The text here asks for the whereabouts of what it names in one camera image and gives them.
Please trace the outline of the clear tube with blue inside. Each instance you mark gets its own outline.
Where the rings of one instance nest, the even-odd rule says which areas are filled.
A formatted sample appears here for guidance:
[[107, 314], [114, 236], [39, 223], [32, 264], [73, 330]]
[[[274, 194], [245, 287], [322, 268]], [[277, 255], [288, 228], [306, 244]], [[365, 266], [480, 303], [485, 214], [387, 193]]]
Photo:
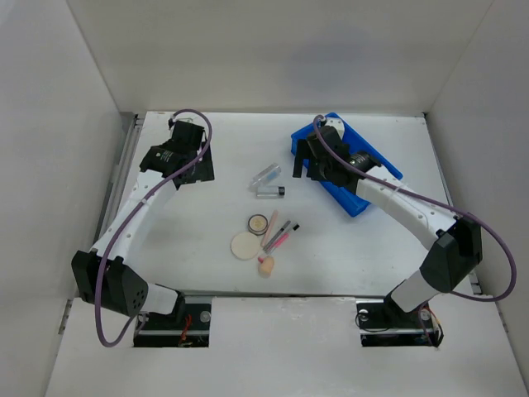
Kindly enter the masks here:
[[255, 175], [248, 186], [249, 191], [255, 192], [259, 187], [269, 184], [272, 180], [277, 179], [281, 174], [281, 167], [277, 163], [272, 163], [264, 170]]

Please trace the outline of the clear bottle with black cap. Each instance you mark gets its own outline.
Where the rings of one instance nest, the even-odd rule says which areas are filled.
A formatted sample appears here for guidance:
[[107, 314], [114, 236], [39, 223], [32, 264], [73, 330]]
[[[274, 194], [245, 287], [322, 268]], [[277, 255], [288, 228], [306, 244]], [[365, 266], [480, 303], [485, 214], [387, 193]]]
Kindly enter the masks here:
[[284, 186], [265, 185], [257, 188], [255, 197], [258, 199], [282, 199], [285, 193]]

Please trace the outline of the pink brow brush pen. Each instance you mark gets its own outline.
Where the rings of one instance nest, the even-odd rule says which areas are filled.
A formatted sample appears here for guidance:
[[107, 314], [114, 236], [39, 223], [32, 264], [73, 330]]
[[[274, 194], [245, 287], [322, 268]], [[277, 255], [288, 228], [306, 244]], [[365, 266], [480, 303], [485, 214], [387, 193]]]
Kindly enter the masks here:
[[266, 254], [271, 253], [275, 248], [279, 247], [288, 238], [290, 232], [295, 232], [298, 229], [298, 223], [289, 225], [273, 242], [269, 244], [267, 248], [264, 249], [264, 252]]

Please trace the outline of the pink pencil stick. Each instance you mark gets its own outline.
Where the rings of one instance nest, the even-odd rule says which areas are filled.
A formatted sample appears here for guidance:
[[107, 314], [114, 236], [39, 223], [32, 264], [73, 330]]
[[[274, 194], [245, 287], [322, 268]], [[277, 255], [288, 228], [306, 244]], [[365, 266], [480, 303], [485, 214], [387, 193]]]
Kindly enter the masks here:
[[266, 232], [264, 234], [264, 237], [263, 237], [263, 239], [261, 241], [261, 246], [262, 247], [265, 247], [265, 245], [267, 244], [267, 242], [268, 242], [268, 240], [270, 238], [271, 232], [272, 232], [272, 230], [274, 228], [274, 224], [275, 224], [275, 222], [276, 222], [276, 220], [278, 218], [278, 215], [279, 215], [279, 211], [278, 210], [274, 210], [272, 212], [271, 218], [269, 220], [268, 228], [267, 228], [267, 230], [266, 230]]

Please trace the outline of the grey eyeliner pencil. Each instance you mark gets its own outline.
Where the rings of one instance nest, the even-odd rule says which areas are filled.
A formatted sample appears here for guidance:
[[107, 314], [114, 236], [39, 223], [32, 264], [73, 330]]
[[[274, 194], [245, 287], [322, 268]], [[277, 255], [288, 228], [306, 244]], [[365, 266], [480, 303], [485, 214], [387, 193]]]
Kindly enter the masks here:
[[284, 233], [286, 228], [290, 225], [291, 220], [287, 220], [281, 228], [272, 236], [268, 243], [264, 246], [264, 251], [267, 251], [272, 245], [278, 240], [278, 238]]

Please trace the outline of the round powder jar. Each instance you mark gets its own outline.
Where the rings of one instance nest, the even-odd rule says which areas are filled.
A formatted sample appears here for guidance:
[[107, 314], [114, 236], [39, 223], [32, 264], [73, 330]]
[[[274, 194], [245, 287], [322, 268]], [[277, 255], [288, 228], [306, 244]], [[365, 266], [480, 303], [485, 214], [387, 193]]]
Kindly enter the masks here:
[[256, 236], [262, 236], [267, 232], [269, 226], [268, 218], [262, 214], [251, 215], [248, 219], [248, 231]]

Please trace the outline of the round cream powder puff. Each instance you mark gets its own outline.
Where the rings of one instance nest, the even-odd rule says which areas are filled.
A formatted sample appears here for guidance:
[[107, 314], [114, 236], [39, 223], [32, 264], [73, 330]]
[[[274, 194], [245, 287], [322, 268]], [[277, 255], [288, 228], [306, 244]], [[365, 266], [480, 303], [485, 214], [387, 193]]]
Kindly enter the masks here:
[[251, 232], [241, 232], [231, 240], [231, 252], [239, 260], [251, 260], [259, 251], [260, 239]]

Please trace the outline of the peach makeup sponge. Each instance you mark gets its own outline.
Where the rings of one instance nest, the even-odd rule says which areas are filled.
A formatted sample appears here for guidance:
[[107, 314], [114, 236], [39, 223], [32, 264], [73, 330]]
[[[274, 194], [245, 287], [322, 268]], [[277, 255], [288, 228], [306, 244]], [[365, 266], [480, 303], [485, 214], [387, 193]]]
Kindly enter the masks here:
[[266, 256], [263, 263], [259, 263], [258, 272], [260, 276], [268, 278], [271, 276], [274, 269], [274, 258]]

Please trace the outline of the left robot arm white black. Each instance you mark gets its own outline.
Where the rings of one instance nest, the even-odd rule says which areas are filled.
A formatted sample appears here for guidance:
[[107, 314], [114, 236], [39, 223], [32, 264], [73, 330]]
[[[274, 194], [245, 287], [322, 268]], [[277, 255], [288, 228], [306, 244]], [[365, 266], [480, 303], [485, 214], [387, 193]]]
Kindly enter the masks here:
[[101, 306], [128, 317], [138, 313], [156, 313], [167, 328], [179, 326], [185, 316], [179, 293], [168, 287], [146, 282], [140, 276], [143, 266], [137, 254], [157, 216], [183, 184], [214, 179], [211, 152], [145, 198], [164, 178], [197, 157], [206, 145], [204, 127], [177, 120], [169, 123], [171, 137], [164, 143], [152, 146], [139, 165], [139, 173], [131, 193], [121, 206], [112, 224], [93, 245], [91, 251], [77, 251], [72, 260], [74, 278], [83, 301], [94, 304], [98, 268], [102, 256], [117, 229], [137, 204], [140, 210], [123, 228], [107, 257], [102, 280]]

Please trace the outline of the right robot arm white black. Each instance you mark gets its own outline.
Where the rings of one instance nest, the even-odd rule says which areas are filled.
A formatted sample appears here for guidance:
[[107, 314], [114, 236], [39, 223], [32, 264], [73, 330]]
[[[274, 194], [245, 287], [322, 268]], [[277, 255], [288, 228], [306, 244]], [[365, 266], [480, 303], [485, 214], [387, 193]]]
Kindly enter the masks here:
[[426, 249], [421, 266], [368, 309], [374, 328], [408, 328], [417, 309], [438, 294], [450, 293], [483, 259], [481, 227], [436, 204], [404, 194], [398, 175], [363, 138], [340, 118], [326, 117], [315, 132], [306, 127], [292, 135], [293, 177], [306, 175], [333, 184], [384, 210]]

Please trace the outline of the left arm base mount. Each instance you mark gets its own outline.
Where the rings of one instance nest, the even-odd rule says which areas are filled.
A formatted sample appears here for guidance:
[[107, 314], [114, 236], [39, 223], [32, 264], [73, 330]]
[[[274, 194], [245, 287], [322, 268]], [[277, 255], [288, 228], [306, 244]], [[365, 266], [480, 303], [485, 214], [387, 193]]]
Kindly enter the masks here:
[[143, 313], [136, 320], [134, 347], [209, 347], [212, 296], [187, 296], [177, 317]]

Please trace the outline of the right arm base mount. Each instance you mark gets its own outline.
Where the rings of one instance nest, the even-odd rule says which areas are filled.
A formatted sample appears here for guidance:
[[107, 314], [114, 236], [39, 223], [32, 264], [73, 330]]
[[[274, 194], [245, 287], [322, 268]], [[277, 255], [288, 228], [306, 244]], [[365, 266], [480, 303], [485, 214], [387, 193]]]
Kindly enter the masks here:
[[384, 299], [358, 299], [355, 306], [355, 325], [362, 347], [438, 348], [445, 337], [429, 303], [410, 313]]

